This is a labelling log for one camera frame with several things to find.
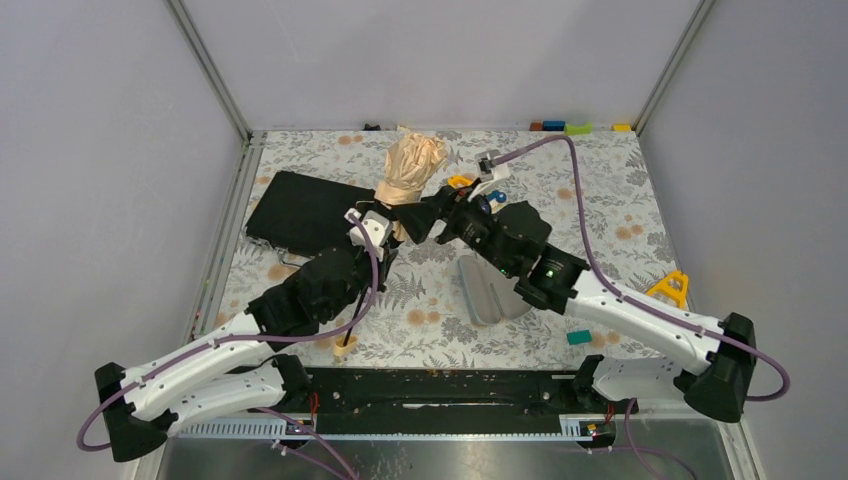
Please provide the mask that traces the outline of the beige umbrella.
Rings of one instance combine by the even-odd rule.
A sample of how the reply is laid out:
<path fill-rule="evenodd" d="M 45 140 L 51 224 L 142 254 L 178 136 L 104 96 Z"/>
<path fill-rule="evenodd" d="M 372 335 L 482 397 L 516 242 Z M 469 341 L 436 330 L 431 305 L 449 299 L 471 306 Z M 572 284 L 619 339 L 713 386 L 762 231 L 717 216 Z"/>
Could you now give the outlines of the beige umbrella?
<path fill-rule="evenodd" d="M 361 213 L 373 210 L 392 222 L 392 245 L 410 241 L 406 231 L 395 219 L 392 209 L 399 205 L 420 202 L 429 180 L 441 168 L 448 158 L 445 142 L 434 136 L 421 133 L 407 133 L 393 143 L 385 156 L 383 177 L 378 181 L 373 200 L 359 202 L 353 208 Z M 360 297 L 367 307 L 376 299 L 381 286 L 381 277 L 377 259 L 371 255 L 370 274 L 365 275 L 366 283 Z"/>

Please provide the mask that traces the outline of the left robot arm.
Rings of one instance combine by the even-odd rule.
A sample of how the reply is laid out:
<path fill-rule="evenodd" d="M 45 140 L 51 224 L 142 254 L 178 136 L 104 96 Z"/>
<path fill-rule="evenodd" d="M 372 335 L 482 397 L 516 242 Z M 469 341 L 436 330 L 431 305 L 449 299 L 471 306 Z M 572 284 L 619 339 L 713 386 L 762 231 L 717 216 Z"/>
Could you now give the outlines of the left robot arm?
<path fill-rule="evenodd" d="M 206 335 L 138 366 L 99 367 L 96 413 L 113 460 L 139 459 L 185 427 L 293 396 L 306 373 L 284 349 L 335 336 L 321 326 L 358 300 L 365 303 L 352 321 L 361 321 L 401 245 L 372 220 L 350 233 L 344 246 L 321 251 Z"/>

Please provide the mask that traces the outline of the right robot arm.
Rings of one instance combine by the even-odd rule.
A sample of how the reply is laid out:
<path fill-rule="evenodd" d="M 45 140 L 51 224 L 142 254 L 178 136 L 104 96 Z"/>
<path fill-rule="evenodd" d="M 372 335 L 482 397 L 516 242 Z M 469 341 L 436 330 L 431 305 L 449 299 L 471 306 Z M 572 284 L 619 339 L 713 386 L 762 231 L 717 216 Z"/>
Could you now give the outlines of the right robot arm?
<path fill-rule="evenodd" d="M 587 261 L 549 243 L 551 225 L 526 201 L 492 212 L 468 190 L 444 187 L 420 202 L 394 207 L 392 214 L 416 243 L 443 222 L 437 243 L 462 241 L 515 279 L 515 292 L 532 307 L 602 324 L 663 354 L 644 390 L 636 385 L 639 368 L 587 360 L 583 367 L 597 394 L 614 401 L 651 393 L 679 396 L 713 420 L 740 421 L 756 366 L 755 329 L 748 317 L 682 311 L 601 279 Z"/>

